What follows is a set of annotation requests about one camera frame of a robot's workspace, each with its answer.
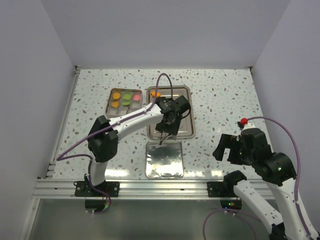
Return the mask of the steel slotted tongs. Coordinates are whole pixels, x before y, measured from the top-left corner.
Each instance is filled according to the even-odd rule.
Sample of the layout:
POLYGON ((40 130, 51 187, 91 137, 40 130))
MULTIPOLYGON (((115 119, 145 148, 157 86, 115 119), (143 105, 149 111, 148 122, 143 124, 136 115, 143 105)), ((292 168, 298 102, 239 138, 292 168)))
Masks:
POLYGON ((159 138, 159 145, 161 146, 165 141, 167 140, 172 140, 172 139, 175 139, 176 136, 175 135, 172 135, 172 134, 167 134, 167 135, 161 135, 160 138, 159 138))

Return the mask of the pink round cookie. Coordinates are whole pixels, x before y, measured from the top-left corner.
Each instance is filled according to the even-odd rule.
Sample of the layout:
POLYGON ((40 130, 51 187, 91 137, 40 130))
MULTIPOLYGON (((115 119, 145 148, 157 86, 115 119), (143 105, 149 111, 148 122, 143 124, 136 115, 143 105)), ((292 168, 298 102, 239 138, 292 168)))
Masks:
POLYGON ((140 96, 139 94, 135 94, 135 95, 132 97, 132 99, 133 99, 134 101, 139 102, 139 101, 141 100, 141 96, 140 96))

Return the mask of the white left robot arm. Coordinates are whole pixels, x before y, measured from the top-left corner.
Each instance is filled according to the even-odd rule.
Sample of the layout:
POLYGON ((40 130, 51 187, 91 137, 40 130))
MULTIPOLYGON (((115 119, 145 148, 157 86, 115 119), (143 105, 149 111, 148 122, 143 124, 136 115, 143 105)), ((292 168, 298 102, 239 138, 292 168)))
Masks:
POLYGON ((191 108, 183 95, 176 99, 158 97, 129 114, 110 119, 104 115, 98 117, 87 136, 88 149, 94 156, 88 167, 87 192, 95 197, 103 193, 107 164, 118 153, 120 140, 151 125, 160 133, 176 136, 182 119, 191 113, 191 108))

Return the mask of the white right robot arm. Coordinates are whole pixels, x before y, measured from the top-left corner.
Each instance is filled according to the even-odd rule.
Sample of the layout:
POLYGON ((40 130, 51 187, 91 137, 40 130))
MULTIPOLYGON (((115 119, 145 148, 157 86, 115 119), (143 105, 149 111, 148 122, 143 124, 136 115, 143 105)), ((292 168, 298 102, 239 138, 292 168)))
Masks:
POLYGON ((224 176, 221 197, 237 196, 244 201, 263 223, 271 240, 320 238, 299 199, 298 174, 291 159, 284 153, 273 152, 262 130, 254 127, 243 129, 238 136, 222 134, 213 157, 222 161, 226 149, 230 163, 253 167, 270 189, 278 208, 273 208, 239 170, 224 176))

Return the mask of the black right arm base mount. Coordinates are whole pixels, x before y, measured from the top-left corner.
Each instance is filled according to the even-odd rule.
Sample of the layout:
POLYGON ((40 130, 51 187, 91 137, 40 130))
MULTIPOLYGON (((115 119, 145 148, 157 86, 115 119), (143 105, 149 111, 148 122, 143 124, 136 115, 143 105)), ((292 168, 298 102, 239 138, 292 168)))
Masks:
POLYGON ((206 185, 209 198, 234 198, 236 196, 224 187, 222 181, 208 181, 206 185))

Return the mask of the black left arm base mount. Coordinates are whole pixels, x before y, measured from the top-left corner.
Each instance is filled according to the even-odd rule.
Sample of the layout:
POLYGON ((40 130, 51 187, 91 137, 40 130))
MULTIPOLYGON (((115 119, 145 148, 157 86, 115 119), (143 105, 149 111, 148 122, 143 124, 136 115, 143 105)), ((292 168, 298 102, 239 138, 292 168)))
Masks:
POLYGON ((118 197, 120 191, 120 182, 118 181, 105 181, 92 188, 87 180, 75 181, 74 195, 76 197, 118 197))

